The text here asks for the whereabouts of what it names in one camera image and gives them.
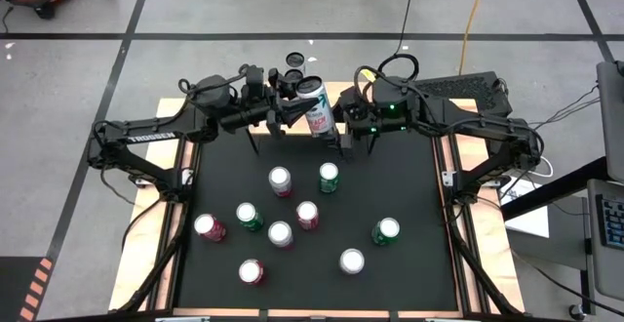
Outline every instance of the soda can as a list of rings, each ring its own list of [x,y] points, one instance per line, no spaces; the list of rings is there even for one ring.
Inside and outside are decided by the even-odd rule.
[[[291,173],[284,167],[276,167],[269,172],[269,183],[277,196],[285,197],[291,195],[293,184],[291,182]]]
[[[358,249],[347,249],[340,255],[340,269],[346,274],[357,274],[364,268],[364,255]]]
[[[202,237],[215,242],[223,240],[226,233],[225,225],[209,214],[200,215],[195,220],[195,231]]]
[[[305,230],[319,225],[319,209],[311,201],[304,201],[296,207],[296,219]]]
[[[264,219],[251,203],[242,203],[236,209],[238,221],[250,231],[257,231],[262,228]]]
[[[314,107],[305,112],[305,119],[308,121],[312,137],[335,135],[332,107],[323,80],[317,76],[305,77],[296,84],[294,89],[296,95],[302,99],[317,98],[319,100]]]
[[[331,162],[324,163],[319,169],[321,191],[334,192],[338,188],[338,167]]]
[[[286,55],[286,65],[288,71],[297,70],[301,73],[301,77],[305,75],[305,57],[302,53],[290,53]]]
[[[293,231],[288,223],[276,221],[269,227],[269,240],[278,248],[288,249],[293,244]]]
[[[264,265],[256,259],[245,260],[238,268],[238,276],[243,283],[256,285],[264,276]]]
[[[387,245],[399,238],[399,223],[395,219],[386,218],[379,221],[372,229],[372,241],[377,245]]]

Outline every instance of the white soda can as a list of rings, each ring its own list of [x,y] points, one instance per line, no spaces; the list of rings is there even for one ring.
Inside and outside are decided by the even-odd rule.
[[[309,76],[301,79],[296,85],[296,95],[302,99],[318,98],[319,103],[305,112],[312,137],[317,138],[335,132],[332,107],[328,99],[323,80],[317,76]]]

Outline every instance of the black table surface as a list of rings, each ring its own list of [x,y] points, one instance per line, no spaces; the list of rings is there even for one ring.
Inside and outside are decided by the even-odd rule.
[[[243,133],[223,134],[202,146],[189,224],[210,213],[224,222],[227,235],[214,243],[188,231],[175,307],[457,310],[431,140],[416,133],[384,135],[371,156],[357,143],[355,159],[348,163],[310,137],[260,141],[259,156]],[[339,169],[332,194],[319,191],[319,167],[325,162]],[[291,172],[290,198],[278,198],[269,185],[275,166]],[[305,200],[320,213],[319,227],[310,232],[298,226],[294,210]],[[235,212],[242,202],[253,203],[264,216],[259,232],[238,223]],[[378,247],[371,229],[386,217],[399,221],[400,237]],[[274,221],[290,224],[291,250],[269,242],[267,230]],[[348,248],[365,256],[357,275],[339,269],[340,254]],[[239,279],[246,259],[265,266],[258,286]]]

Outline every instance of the wooden board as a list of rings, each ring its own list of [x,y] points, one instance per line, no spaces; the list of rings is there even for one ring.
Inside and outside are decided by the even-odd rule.
[[[351,86],[351,83],[337,82],[327,83],[328,98],[331,104],[334,104],[340,92]],[[177,112],[181,106],[183,99],[162,99],[159,104],[157,116],[170,116]],[[472,100],[454,100],[455,104],[467,110],[476,110],[476,104]],[[283,130],[287,134],[309,134],[309,129],[304,118],[297,121],[291,129],[283,126]],[[258,127],[250,127],[250,131],[254,134],[268,134],[266,127],[261,124]],[[457,136],[459,144],[459,153],[462,166],[466,170],[470,170],[488,158],[486,144],[481,139]],[[443,153],[447,162],[451,160],[448,141],[443,141]],[[176,141],[157,141],[152,142],[147,151],[146,159],[161,167],[172,167],[176,158]],[[484,189],[480,196],[491,200],[498,204],[496,193],[494,190]],[[154,189],[140,189],[136,196],[139,204],[151,204],[157,197]],[[484,270],[487,272],[496,287],[506,296],[507,300],[517,309],[524,310],[524,304],[520,293],[520,286],[516,276],[516,269],[509,248],[507,232],[505,224],[500,212],[485,202],[479,202],[472,206],[472,217],[475,224],[477,242],[479,245],[480,256]],[[136,207],[133,217],[136,216],[141,208]],[[145,216],[128,236],[126,248],[122,255],[119,266],[117,281],[111,299],[111,308],[115,308],[125,303],[132,293],[142,283],[143,278],[149,272],[154,264],[156,249],[160,232],[162,230],[163,217],[165,215],[165,207],[163,204],[154,209],[149,215]],[[174,216],[174,225],[177,224],[178,217]],[[468,284],[469,301],[473,310],[479,309],[479,301],[476,293],[475,278],[467,264],[464,263],[466,271],[466,280]],[[171,278],[171,265],[163,273],[161,282],[168,282]],[[168,289],[163,287],[168,284],[161,285],[159,297],[157,297],[157,306],[164,307],[166,294]],[[269,310],[270,316],[314,316],[327,315],[332,316],[363,316],[366,311],[316,311],[316,310]],[[377,313],[387,315],[387,311],[371,311],[374,315]],[[184,315],[213,315],[213,316],[257,316],[257,309],[235,309],[235,308],[177,308],[175,313]],[[401,317],[459,317],[459,312],[452,311],[401,311]]]

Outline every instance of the red soda can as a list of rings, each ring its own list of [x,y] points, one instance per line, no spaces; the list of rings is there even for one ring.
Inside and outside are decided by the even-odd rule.
[[[217,221],[215,216],[205,214],[200,215],[195,220],[195,231],[204,238],[215,242],[223,240],[225,237],[225,225],[221,221]]]
[[[276,167],[269,172],[269,183],[277,196],[286,197],[291,195],[293,183],[291,173],[284,167]]]
[[[296,207],[296,219],[303,229],[314,229],[319,225],[319,209],[313,202],[304,201]]]
[[[256,259],[245,260],[238,269],[238,276],[243,283],[256,285],[264,276],[264,265]]]

